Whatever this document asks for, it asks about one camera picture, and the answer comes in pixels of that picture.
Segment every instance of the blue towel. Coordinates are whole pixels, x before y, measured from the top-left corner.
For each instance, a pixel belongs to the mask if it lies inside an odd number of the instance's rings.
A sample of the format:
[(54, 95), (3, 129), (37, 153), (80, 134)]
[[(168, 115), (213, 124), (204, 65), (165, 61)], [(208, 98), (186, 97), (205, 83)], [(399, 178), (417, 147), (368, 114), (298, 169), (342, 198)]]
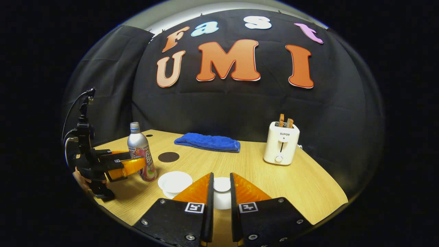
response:
[(210, 136), (187, 133), (174, 141), (177, 145), (194, 147), (217, 152), (239, 153), (241, 143), (224, 136)]

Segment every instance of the silver bottle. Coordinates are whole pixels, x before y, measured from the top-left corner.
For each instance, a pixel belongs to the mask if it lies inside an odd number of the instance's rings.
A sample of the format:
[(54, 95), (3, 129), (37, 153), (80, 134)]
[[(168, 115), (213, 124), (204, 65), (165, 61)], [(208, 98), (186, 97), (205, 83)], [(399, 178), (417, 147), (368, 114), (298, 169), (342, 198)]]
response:
[(128, 137), (127, 144), (131, 158), (137, 159), (145, 157), (146, 161), (145, 167), (138, 171), (138, 174), (144, 181), (154, 181), (157, 179), (157, 171), (154, 167), (154, 162), (152, 161), (148, 140), (146, 139), (146, 136), (140, 132), (140, 125), (138, 122), (130, 123), (130, 130), (131, 134)]

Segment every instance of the toaster knob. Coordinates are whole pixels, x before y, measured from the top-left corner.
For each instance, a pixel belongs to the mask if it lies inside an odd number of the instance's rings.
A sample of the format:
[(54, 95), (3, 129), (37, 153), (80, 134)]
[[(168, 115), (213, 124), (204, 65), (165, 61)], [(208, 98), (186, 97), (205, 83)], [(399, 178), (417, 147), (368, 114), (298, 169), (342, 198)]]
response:
[(276, 156), (276, 158), (274, 158), (274, 160), (275, 160), (276, 162), (281, 162), (283, 159), (284, 159), (284, 158), (282, 157), (282, 155), (278, 155), (278, 156)]

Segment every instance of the wooden table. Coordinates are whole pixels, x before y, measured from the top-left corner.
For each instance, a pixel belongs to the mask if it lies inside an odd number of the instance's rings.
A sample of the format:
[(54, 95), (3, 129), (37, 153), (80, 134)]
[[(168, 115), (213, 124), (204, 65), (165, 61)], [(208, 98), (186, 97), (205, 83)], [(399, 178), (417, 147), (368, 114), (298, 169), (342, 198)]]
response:
[[(348, 199), (337, 182), (302, 149), (297, 148), (293, 163), (289, 166), (274, 165), (264, 161), (265, 143), (243, 142), (239, 153), (213, 152), (193, 147), (175, 145), (182, 134), (148, 130), (152, 159), (158, 175), (170, 171), (188, 173), (194, 181), (213, 172), (215, 177), (229, 177), (234, 172), (247, 179), (272, 198), (285, 197), (311, 223), (316, 224)], [(103, 144), (96, 149), (126, 150), (128, 137)], [(171, 163), (158, 160), (165, 152), (175, 152), (180, 158)], [(97, 203), (129, 225), (140, 219), (158, 198), (166, 198), (154, 182), (144, 182), (132, 174), (128, 179), (109, 183), (108, 188), (116, 199)], [(232, 242), (229, 210), (214, 209), (213, 238), (210, 247), (236, 247)]]

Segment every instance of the white toaster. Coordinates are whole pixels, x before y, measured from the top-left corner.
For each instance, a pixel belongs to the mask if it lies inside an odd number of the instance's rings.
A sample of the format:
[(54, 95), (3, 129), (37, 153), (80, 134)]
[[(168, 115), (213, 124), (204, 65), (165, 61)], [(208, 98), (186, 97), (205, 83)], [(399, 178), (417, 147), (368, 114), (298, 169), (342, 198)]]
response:
[(265, 146), (264, 160), (278, 165), (289, 165), (293, 162), (299, 141), (299, 129), (279, 127), (279, 122), (272, 122), (268, 130), (267, 144)]

